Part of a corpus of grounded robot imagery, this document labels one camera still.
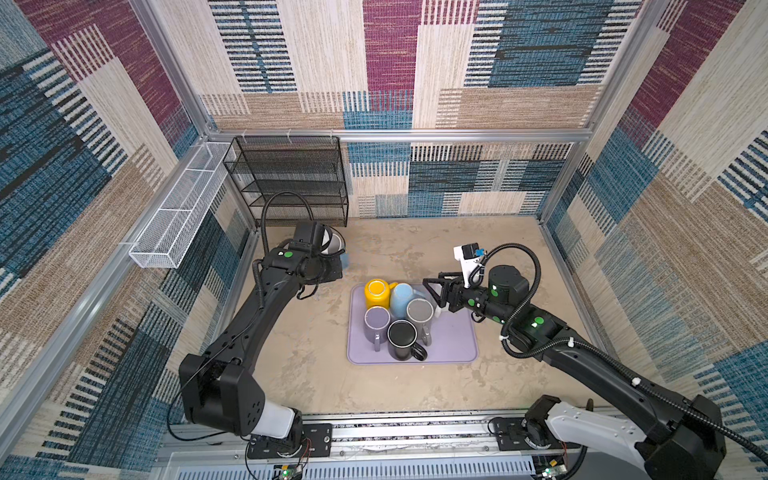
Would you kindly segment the grey ceramic mug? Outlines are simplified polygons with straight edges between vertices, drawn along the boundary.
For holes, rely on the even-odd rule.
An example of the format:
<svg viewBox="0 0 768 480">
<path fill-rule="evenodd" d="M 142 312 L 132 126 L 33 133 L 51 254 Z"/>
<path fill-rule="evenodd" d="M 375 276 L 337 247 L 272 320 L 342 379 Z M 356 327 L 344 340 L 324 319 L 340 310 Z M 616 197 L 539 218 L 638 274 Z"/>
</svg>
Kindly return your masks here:
<svg viewBox="0 0 768 480">
<path fill-rule="evenodd" d="M 432 344 L 431 322 L 435 315 L 432 304 L 424 298 L 415 298 L 408 303 L 406 315 L 416 327 L 419 341 L 429 347 Z"/>
</svg>

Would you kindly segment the black ceramic mug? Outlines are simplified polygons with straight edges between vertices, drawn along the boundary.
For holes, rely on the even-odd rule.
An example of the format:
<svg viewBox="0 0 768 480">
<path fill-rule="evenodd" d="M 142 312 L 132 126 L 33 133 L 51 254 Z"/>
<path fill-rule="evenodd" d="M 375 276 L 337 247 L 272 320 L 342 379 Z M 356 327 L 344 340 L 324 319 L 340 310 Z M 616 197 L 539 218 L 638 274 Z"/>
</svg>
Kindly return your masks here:
<svg viewBox="0 0 768 480">
<path fill-rule="evenodd" d="M 428 352 L 424 346 L 418 343 L 418 331 L 407 320 L 395 320 L 387 329 L 389 353 L 394 360 L 407 361 L 416 359 L 426 361 Z"/>
</svg>

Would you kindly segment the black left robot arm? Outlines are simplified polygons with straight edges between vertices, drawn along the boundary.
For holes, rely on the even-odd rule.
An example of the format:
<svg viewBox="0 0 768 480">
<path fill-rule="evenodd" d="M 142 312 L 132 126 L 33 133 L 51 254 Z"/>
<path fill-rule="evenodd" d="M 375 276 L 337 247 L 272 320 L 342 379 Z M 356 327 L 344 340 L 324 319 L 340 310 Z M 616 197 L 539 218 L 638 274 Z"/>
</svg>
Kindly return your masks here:
<svg viewBox="0 0 768 480">
<path fill-rule="evenodd" d="M 335 229 L 302 221 L 291 238 L 253 262 L 255 285 L 229 325 L 201 354 L 179 366 L 185 419 L 237 436 L 302 440 L 301 413 L 266 398 L 255 364 L 285 307 L 307 287 L 342 277 L 344 243 Z"/>
</svg>

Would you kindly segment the lavender plastic tray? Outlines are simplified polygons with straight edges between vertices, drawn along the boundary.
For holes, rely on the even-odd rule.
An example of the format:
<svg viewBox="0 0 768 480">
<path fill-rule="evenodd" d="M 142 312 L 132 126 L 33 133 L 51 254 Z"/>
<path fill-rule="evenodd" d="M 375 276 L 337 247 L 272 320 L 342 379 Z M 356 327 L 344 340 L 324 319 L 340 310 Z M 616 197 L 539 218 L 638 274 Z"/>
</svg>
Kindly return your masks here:
<svg viewBox="0 0 768 480">
<path fill-rule="evenodd" d="M 371 366 L 397 364 L 383 345 L 377 352 L 374 344 L 364 333 L 364 315 L 367 311 L 363 293 L 364 285 L 354 286 L 350 293 L 347 359 L 355 365 Z M 474 322 L 467 310 L 452 313 L 444 311 L 432 321 L 432 344 L 426 348 L 425 364 L 465 364 L 478 356 Z"/>
</svg>

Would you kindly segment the yellow round mug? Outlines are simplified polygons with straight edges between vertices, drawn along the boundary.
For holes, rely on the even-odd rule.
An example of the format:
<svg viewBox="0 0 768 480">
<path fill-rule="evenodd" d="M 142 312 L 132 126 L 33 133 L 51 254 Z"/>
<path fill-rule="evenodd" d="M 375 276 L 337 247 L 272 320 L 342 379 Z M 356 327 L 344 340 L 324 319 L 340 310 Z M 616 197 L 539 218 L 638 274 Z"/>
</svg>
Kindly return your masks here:
<svg viewBox="0 0 768 480">
<path fill-rule="evenodd" d="M 364 286 L 366 308 L 390 307 L 392 292 L 398 285 L 397 282 L 389 283 L 383 279 L 371 279 Z"/>
</svg>

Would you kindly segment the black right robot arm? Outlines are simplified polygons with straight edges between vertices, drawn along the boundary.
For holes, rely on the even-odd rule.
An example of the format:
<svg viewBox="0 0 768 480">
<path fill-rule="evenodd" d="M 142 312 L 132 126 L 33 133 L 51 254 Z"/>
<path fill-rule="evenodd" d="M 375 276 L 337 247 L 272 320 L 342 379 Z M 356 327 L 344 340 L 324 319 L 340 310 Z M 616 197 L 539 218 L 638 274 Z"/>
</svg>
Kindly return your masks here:
<svg viewBox="0 0 768 480">
<path fill-rule="evenodd" d="M 502 326 L 501 343 L 518 359 L 544 362 L 577 380 L 622 419 L 541 396 L 521 423 L 527 441 L 596 449 L 643 470 L 652 479 L 712 479 L 727 448 L 720 408 L 702 395 L 689 400 L 632 371 L 583 339 L 563 320 L 532 304 L 539 286 L 508 265 L 490 274 L 440 273 L 424 287 L 441 307 L 467 309 Z"/>
</svg>

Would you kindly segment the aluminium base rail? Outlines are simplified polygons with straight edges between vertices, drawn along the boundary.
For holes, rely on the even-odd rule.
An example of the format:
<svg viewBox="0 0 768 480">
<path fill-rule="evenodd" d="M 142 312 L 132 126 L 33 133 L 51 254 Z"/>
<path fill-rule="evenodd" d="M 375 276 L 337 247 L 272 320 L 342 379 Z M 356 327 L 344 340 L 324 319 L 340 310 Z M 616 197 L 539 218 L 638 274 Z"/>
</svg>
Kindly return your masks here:
<svg viewBox="0 0 768 480">
<path fill-rule="evenodd" d="M 458 410 L 317 414 L 291 457 L 233 435 L 202 439 L 180 428 L 161 443 L 153 479 L 643 479 L 646 474 L 595 447 L 525 439 L 524 413 Z"/>
</svg>

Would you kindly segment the light blue plain mug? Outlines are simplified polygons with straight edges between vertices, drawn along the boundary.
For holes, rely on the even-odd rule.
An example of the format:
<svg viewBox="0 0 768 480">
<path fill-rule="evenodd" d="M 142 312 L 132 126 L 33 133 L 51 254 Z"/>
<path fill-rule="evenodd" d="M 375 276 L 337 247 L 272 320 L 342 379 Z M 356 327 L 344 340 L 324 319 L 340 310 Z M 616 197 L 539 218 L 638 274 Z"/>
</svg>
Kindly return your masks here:
<svg viewBox="0 0 768 480">
<path fill-rule="evenodd" d="M 407 318 L 407 306 L 416 297 L 416 291 L 410 284 L 398 283 L 391 290 L 389 310 L 394 319 Z"/>
</svg>

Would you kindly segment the lavender ceramic mug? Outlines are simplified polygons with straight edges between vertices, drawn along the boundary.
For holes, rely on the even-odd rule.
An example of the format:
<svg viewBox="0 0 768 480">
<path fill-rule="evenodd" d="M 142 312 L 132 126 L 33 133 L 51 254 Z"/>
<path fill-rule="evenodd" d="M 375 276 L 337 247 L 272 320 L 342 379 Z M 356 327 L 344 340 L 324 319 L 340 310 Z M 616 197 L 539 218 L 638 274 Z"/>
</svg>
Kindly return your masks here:
<svg viewBox="0 0 768 480">
<path fill-rule="evenodd" d="M 380 352 L 387 343 L 387 330 L 390 322 L 391 315 L 387 308 L 373 306 L 366 310 L 363 325 L 364 335 L 374 351 Z"/>
</svg>

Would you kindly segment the blue floral dotted mug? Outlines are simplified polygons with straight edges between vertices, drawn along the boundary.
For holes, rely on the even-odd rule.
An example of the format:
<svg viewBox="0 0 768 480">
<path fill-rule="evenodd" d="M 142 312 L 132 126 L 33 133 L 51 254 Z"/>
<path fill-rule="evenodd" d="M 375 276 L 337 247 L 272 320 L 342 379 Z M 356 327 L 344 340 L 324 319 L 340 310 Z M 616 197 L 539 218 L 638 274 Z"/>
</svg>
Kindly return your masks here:
<svg viewBox="0 0 768 480">
<path fill-rule="evenodd" d="M 325 229 L 321 256 L 331 260 L 337 260 L 340 263 L 341 269 L 344 270 L 349 264 L 346 248 L 346 240 L 343 238 L 343 235 L 337 230 L 327 227 Z"/>
</svg>

